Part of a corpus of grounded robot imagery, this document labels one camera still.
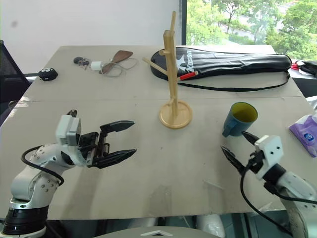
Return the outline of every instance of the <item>tissue package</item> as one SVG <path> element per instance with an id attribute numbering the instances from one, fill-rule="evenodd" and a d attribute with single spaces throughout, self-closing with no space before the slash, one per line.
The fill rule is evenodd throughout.
<path id="1" fill-rule="evenodd" d="M 317 114 L 300 118 L 289 129 L 300 140 L 312 157 L 317 157 Z"/>

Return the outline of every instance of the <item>white wall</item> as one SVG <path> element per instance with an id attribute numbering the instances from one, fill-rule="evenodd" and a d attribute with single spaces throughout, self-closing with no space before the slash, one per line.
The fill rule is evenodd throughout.
<path id="1" fill-rule="evenodd" d="M 179 0 L 1 0 L 1 36 L 23 73 L 62 45 L 163 45 Z"/>

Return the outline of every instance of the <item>small black object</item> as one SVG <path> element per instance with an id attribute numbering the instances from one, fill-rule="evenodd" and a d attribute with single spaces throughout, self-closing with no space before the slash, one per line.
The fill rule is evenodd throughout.
<path id="1" fill-rule="evenodd" d="M 241 174 L 245 167 L 236 159 L 235 155 L 226 147 L 221 145 L 221 149 L 226 156 L 227 160 L 238 170 L 238 172 Z"/>
<path id="2" fill-rule="evenodd" d="M 129 128 L 130 126 L 134 125 L 133 121 L 130 120 L 119 120 L 119 121 L 115 121 L 109 124 L 105 124 L 100 126 L 101 131 L 104 134 L 108 134 L 110 132 L 119 132 L 122 130 L 126 130 L 127 128 Z"/>
<path id="3" fill-rule="evenodd" d="M 298 67 L 307 73 L 312 74 L 317 77 L 317 61 L 303 61 L 304 64 L 299 65 Z"/>
<path id="4" fill-rule="evenodd" d="M 72 109 L 67 113 L 67 115 L 71 115 L 73 118 L 75 118 L 77 116 L 77 110 Z"/>
<path id="5" fill-rule="evenodd" d="M 78 145 L 79 151 L 81 152 L 84 159 L 88 157 L 88 153 L 96 148 L 96 139 L 99 134 L 97 132 L 90 132 L 80 136 Z"/>
<path id="6" fill-rule="evenodd" d="M 79 61 L 83 60 L 83 57 L 77 56 L 74 58 L 74 63 L 79 63 Z"/>
<path id="7" fill-rule="evenodd" d="M 43 68 L 39 73 L 38 76 L 43 81 L 51 81 L 56 79 L 58 73 L 53 68 Z"/>
<path id="8" fill-rule="evenodd" d="M 246 131 L 242 131 L 241 132 L 242 135 L 244 136 L 244 138 L 247 139 L 247 141 L 249 141 L 251 144 L 255 144 L 255 142 L 259 139 L 257 136 L 255 135 L 252 135 L 251 133 L 249 132 L 246 132 Z"/>
<path id="9" fill-rule="evenodd" d="M 116 165 L 130 156 L 132 156 L 137 150 L 120 150 L 106 155 L 105 157 L 95 157 L 93 162 L 88 167 L 97 167 L 99 169 L 103 169 L 105 167 L 109 167 L 111 165 Z"/>
<path id="10" fill-rule="evenodd" d="M 89 65 L 89 59 L 84 58 L 84 57 L 77 56 L 77 57 L 74 58 L 73 61 L 74 61 L 74 63 L 76 63 L 78 65 L 82 65 L 82 66 Z"/>

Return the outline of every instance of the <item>table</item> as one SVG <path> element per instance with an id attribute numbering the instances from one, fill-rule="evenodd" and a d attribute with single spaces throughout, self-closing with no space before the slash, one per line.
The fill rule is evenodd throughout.
<path id="1" fill-rule="evenodd" d="M 131 50 L 139 64 L 119 78 L 106 78 L 72 63 L 75 56 L 93 60 Z M 61 47 L 47 67 L 59 76 L 51 82 L 34 81 L 1 127 L 0 217 L 7 213 L 10 183 L 25 167 L 20 155 L 30 147 L 55 142 L 60 115 L 75 108 L 82 133 L 98 131 L 115 120 L 136 122 L 126 131 L 111 133 L 110 150 L 137 148 L 128 160 L 103 169 L 76 167 L 63 174 L 65 184 L 55 193 L 49 219 L 118 219 L 151 216 L 249 212 L 239 191 L 240 175 L 224 157 L 226 145 L 242 163 L 254 148 L 243 137 L 224 138 L 221 128 L 230 106 L 237 101 L 254 105 L 258 120 L 249 131 L 280 135 L 284 154 L 281 165 L 316 182 L 316 160 L 311 158 L 287 126 L 313 109 L 294 81 L 261 92 L 229 93 L 179 87 L 179 98 L 193 109 L 193 121 L 171 130 L 158 117 L 168 101 L 168 83 L 152 75 L 141 62 L 159 46 Z M 260 87 L 282 82 L 283 73 L 223 75 L 195 81 L 210 86 Z M 266 210 L 283 209 L 253 174 L 247 174 L 249 199 Z"/>

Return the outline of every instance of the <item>brown leather keychain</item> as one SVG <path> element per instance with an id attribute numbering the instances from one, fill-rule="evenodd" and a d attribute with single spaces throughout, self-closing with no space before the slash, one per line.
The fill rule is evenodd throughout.
<path id="1" fill-rule="evenodd" d="M 102 69 L 99 71 L 99 74 L 108 73 L 116 63 L 128 59 L 131 55 L 133 55 L 133 52 L 131 51 L 118 51 L 115 53 L 112 61 L 102 67 Z"/>

